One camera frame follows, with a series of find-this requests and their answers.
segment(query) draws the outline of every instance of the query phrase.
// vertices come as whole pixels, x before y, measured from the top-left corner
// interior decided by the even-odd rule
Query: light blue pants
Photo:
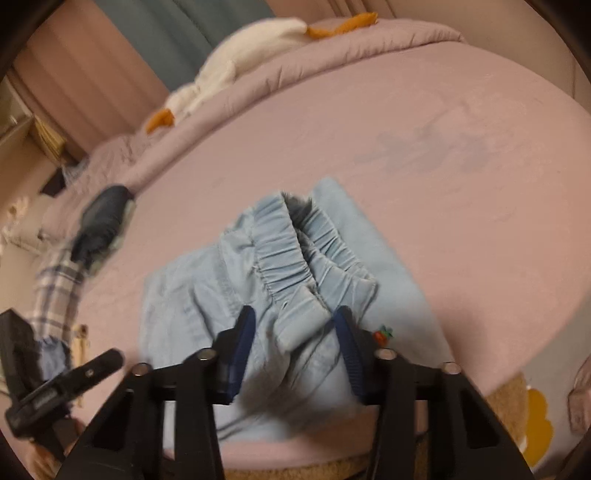
[[[355,204],[325,179],[309,199],[268,196],[220,240],[151,275],[140,351],[154,368],[181,363],[233,326],[244,304],[257,318],[241,393],[216,406],[220,440],[280,440],[334,413],[355,411],[329,322],[349,306],[369,330],[390,327],[410,361],[452,359],[411,276]],[[174,440],[167,406],[164,447]]]

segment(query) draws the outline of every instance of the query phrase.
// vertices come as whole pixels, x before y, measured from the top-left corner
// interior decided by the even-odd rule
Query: bed
[[[123,247],[86,284],[78,312],[91,356],[116,347],[133,365],[146,275],[215,241],[262,196],[306,194],[334,177],[412,272],[458,363],[489,394],[588,293],[589,132],[574,100],[458,32],[380,21],[274,59],[177,127],[120,140],[125,164],[105,164],[104,178],[66,192],[46,226],[71,233],[105,183],[137,192]],[[123,374],[85,395],[76,415],[89,421]],[[224,443],[223,460],[282,468],[362,453],[373,434],[367,415],[286,442]]]

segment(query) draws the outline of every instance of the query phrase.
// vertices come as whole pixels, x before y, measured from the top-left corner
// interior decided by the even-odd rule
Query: stuffed duck toy
[[[172,127],[190,116],[215,94],[228,88],[245,73],[282,53],[310,42],[368,27],[378,14],[349,18],[334,30],[309,27],[299,18],[268,18],[241,28],[221,42],[199,70],[195,81],[170,94],[162,110],[146,124],[146,132]]]

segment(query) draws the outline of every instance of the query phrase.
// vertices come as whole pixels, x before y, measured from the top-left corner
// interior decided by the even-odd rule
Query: wooden shelf
[[[29,133],[33,115],[6,78],[0,82],[0,166]]]

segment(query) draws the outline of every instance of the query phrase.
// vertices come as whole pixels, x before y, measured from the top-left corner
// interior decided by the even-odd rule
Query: teal curtain
[[[95,0],[172,91],[191,82],[224,38],[273,17],[265,0]]]

